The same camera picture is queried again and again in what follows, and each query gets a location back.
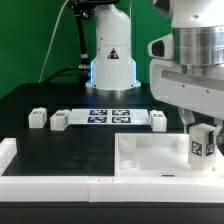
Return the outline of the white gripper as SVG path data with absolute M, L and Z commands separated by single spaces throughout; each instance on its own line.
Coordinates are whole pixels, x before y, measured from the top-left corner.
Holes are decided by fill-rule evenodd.
M 155 99 L 180 107 L 187 134 L 193 112 L 214 118 L 214 144 L 224 144 L 224 32 L 169 34 L 148 45 Z

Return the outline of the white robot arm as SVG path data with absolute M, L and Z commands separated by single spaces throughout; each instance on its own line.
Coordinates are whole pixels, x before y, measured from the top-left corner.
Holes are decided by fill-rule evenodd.
M 211 144 L 224 144 L 224 0 L 151 0 L 171 19 L 171 33 L 148 44 L 153 97 L 179 108 L 185 130 L 195 112 L 212 117 Z M 94 3 L 97 54 L 86 87 L 98 94 L 140 86 L 131 53 L 131 21 L 109 2 Z

